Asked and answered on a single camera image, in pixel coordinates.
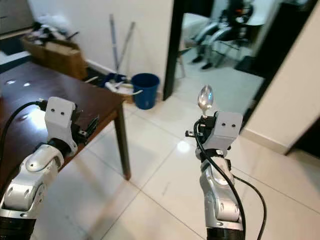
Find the black cable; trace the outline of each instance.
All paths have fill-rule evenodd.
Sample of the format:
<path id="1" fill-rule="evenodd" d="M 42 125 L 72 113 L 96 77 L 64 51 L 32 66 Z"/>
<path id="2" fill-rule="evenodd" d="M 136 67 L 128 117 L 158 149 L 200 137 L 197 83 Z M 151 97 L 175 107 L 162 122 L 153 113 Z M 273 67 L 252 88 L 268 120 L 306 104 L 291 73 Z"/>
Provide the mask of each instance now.
<path id="1" fill-rule="evenodd" d="M 246 180 L 243 180 L 240 177 L 237 177 L 235 175 L 233 175 L 233 177 L 235 179 L 237 179 L 238 181 L 243 182 L 244 184 L 247 184 L 249 187 L 251 187 L 256 192 L 256 194 L 258 194 L 258 196 L 261 199 L 261 202 L 262 202 L 262 205 L 263 205 L 263 220 L 262 220 L 260 232 L 259 232 L 259 235 L 258 235 L 258 238 L 257 238 L 257 240 L 260 240 L 261 237 L 262 237 L 262 234 L 264 233 L 266 222 L 267 222 L 267 205 L 266 205 L 265 199 L 262 196 L 262 194 L 259 192 L 259 190 L 255 186 L 253 186 L 251 183 L 249 183 Z"/>
<path id="2" fill-rule="evenodd" d="M 202 146 L 200 139 L 199 139 L 199 135 L 198 135 L 198 125 L 200 123 L 200 120 L 196 121 L 194 126 L 193 126 L 193 131 L 194 131 L 194 136 L 195 136 L 195 140 L 196 143 L 198 145 L 198 147 L 200 148 L 202 154 L 205 156 L 205 158 L 209 161 L 209 163 L 222 175 L 222 177 L 226 180 L 226 182 L 228 183 L 228 185 L 230 186 L 235 199 L 238 203 L 239 206 L 239 211 L 240 211 L 240 215 L 241 215 L 241 220 L 242 220 L 242 226 L 243 226 L 243 235 L 244 237 L 246 237 L 246 216 L 245 216 L 245 210 L 244 207 L 241 203 L 241 199 L 237 193 L 237 190 L 235 189 L 235 186 L 233 185 L 233 183 L 231 182 L 231 180 L 228 178 L 228 176 L 225 174 L 224 171 L 221 170 L 221 168 L 211 159 L 211 157 L 206 153 L 206 150 L 204 149 L 204 147 Z"/>
<path id="3" fill-rule="evenodd" d="M 1 169 L 2 162 L 3 162 L 3 158 L 4 158 L 6 135 L 7 135 L 8 128 L 9 128 L 11 122 L 14 120 L 15 116 L 17 116 L 18 113 L 21 112 L 26 107 L 31 106 L 31 105 L 39 105 L 40 103 L 41 102 L 39 102 L 39 101 L 31 101 L 31 102 L 28 102 L 28 103 L 22 105 L 17 110 L 15 110 L 12 113 L 12 115 L 9 117 L 9 119 L 6 121 L 5 126 L 3 128 L 3 131 L 2 131 L 1 139 L 0 139 L 0 169 Z"/>

